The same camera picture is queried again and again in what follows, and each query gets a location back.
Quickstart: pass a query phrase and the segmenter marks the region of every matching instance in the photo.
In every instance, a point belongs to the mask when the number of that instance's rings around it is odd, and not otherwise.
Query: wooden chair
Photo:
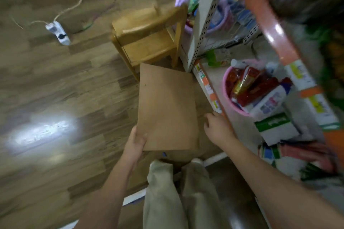
[[[187,5],[174,7],[161,14],[156,6],[129,13],[112,22],[111,41],[127,67],[139,81],[135,67],[171,56],[172,67],[177,66],[180,40],[187,19]],[[171,26],[176,24],[175,34]]]

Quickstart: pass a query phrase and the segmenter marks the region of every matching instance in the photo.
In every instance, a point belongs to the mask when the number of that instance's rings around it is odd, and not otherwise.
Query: person
[[[278,224],[278,228],[344,228],[344,217],[338,210],[243,146],[222,115],[213,112],[205,117],[205,133],[233,161],[269,215],[269,221]],[[145,136],[137,136],[136,127],[133,127],[121,158],[90,201],[76,229],[117,228],[128,179],[145,141]],[[144,228],[230,228],[215,187],[200,160],[183,167],[180,197],[173,185],[172,171],[171,164],[157,160],[150,165]]]

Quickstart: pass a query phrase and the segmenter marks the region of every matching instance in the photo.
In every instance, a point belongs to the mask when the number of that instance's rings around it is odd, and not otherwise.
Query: person's left arm
[[[94,195],[75,229],[116,229],[129,176],[139,160],[146,139],[131,130],[123,154],[103,187]]]

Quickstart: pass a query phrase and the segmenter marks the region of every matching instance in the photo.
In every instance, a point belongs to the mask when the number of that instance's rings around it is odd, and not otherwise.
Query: forearm
[[[252,191],[274,220],[285,228],[339,228],[344,218],[315,192],[262,161],[238,140],[224,143]]]
[[[132,166],[117,162],[103,187],[93,196],[76,229],[117,228]]]

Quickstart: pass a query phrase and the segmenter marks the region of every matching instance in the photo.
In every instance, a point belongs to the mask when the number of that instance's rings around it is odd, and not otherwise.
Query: trousers
[[[147,177],[144,229],[228,229],[208,171],[200,163],[182,168],[181,195],[173,183],[172,164],[154,160]]]

